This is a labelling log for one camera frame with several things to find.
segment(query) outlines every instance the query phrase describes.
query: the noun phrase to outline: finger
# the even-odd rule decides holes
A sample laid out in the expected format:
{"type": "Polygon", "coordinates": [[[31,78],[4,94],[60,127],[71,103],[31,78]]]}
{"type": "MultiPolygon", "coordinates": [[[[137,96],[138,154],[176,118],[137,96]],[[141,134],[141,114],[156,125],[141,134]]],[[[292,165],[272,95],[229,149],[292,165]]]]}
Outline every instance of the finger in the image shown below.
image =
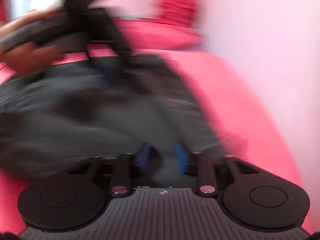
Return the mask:
{"type": "Polygon", "coordinates": [[[51,66],[52,62],[56,60],[62,60],[64,53],[59,51],[56,46],[50,46],[34,50],[32,56],[35,59],[35,67],[41,68],[51,66]]]}
{"type": "Polygon", "coordinates": [[[9,33],[12,33],[22,27],[24,24],[22,18],[14,19],[13,21],[7,23],[6,25],[2,26],[0,28],[0,38],[3,36],[8,35],[9,33]]]}
{"type": "Polygon", "coordinates": [[[44,20],[56,13],[62,12],[64,10],[63,7],[52,7],[43,10],[35,10],[25,15],[25,23],[29,24],[32,22],[44,20]]]}
{"type": "Polygon", "coordinates": [[[21,46],[15,47],[13,50],[3,54],[3,61],[10,67],[18,65],[19,62],[27,62],[28,55],[36,49],[36,44],[29,42],[21,46]]]}

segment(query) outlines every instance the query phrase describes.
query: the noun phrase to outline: white wall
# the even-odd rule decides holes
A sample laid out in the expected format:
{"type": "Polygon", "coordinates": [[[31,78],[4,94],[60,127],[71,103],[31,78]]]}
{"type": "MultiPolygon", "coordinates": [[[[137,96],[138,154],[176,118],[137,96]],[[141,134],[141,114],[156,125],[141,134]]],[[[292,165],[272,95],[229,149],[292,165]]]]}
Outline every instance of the white wall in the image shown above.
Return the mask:
{"type": "Polygon", "coordinates": [[[300,168],[320,230],[320,0],[206,0],[209,51],[269,110],[300,168]]]}

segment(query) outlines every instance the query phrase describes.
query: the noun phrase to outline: red object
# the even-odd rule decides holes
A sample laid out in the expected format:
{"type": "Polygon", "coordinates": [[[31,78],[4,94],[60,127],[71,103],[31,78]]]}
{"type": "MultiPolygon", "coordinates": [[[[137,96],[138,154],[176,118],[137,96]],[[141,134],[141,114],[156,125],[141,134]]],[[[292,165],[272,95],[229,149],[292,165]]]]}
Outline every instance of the red object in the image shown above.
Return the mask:
{"type": "Polygon", "coordinates": [[[156,22],[191,28],[199,0],[158,0],[155,4],[159,15],[156,22]]]}
{"type": "Polygon", "coordinates": [[[5,0],[0,0],[0,23],[7,23],[8,21],[8,14],[7,14],[7,7],[5,4],[5,0]]]}
{"type": "MultiPolygon", "coordinates": [[[[143,49],[138,52],[158,54],[169,63],[193,92],[209,125],[221,134],[231,154],[302,186],[296,163],[272,119],[224,59],[206,52],[143,49]]],[[[91,50],[90,54],[114,56],[109,49],[91,50]]],[[[83,59],[84,54],[69,54],[56,64],[83,59]]],[[[1,82],[12,74],[4,67],[0,70],[1,82]]],[[[18,234],[25,228],[17,210],[17,198],[25,186],[0,171],[0,232],[18,234]]],[[[303,228],[313,232],[309,215],[303,228]]]]}

